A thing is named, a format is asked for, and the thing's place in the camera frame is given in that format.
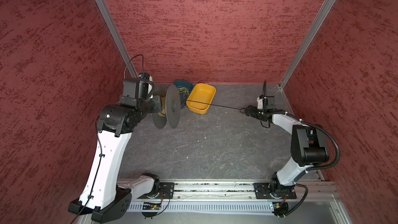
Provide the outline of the grey cable spool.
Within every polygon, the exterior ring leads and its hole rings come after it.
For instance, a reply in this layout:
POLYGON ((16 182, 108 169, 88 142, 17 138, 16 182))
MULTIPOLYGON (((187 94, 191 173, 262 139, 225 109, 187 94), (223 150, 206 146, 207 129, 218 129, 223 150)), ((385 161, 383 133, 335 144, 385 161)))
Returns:
POLYGON ((155 88, 152 99, 155 107, 151 117, 155 127, 162 129, 168 123, 172 129, 176 129, 181 113, 181 102, 177 87, 170 85, 167 91, 163 87, 155 88))

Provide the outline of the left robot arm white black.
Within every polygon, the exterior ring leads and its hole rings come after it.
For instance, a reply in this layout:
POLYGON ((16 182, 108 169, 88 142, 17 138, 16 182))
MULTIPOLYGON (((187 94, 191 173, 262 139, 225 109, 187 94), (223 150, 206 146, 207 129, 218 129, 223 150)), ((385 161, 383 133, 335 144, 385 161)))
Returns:
POLYGON ((104 224, 121 218, 132 200, 147 195, 161 195, 158 176, 144 173, 127 187, 117 185, 121 161, 134 128, 148 115, 160 111, 160 96, 149 74, 125 79, 123 93, 117 104, 103 108, 95 121, 96 152, 86 186, 79 198, 71 201, 68 211, 92 215, 92 220, 104 224))

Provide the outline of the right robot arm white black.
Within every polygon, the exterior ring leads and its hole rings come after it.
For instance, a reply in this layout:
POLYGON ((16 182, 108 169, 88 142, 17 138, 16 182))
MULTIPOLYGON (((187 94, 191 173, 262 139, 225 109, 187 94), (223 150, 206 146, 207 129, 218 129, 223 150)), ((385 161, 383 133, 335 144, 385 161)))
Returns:
POLYGON ((274 173, 264 193, 271 198, 281 199, 294 191, 296 182, 311 168, 317 169, 329 161, 330 155, 326 141, 326 131, 319 125, 305 123, 294 115, 278 110, 273 96, 261 95, 258 105, 244 109, 248 117, 256 118, 281 127, 291 135, 291 157, 285 166, 274 173))

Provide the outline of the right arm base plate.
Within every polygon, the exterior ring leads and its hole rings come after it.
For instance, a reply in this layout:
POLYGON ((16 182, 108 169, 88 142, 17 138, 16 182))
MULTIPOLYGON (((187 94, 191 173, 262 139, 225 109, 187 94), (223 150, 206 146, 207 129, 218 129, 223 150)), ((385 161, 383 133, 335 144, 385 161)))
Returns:
POLYGON ((291 200, 297 199, 294 186, 283 186, 270 183, 254 183, 256 199, 291 200))

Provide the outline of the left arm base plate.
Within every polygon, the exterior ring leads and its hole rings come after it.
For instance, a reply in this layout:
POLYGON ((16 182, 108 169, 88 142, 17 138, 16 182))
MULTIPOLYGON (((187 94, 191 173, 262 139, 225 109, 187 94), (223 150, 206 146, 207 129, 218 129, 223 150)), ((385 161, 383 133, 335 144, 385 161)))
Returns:
POLYGON ((175 183, 170 183, 170 182, 160 182, 160 189, 158 193, 151 195, 151 194, 146 194, 142 195, 138 199, 156 199, 156 200, 161 200, 161 199, 172 199, 174 195, 174 188, 175 188, 175 183))

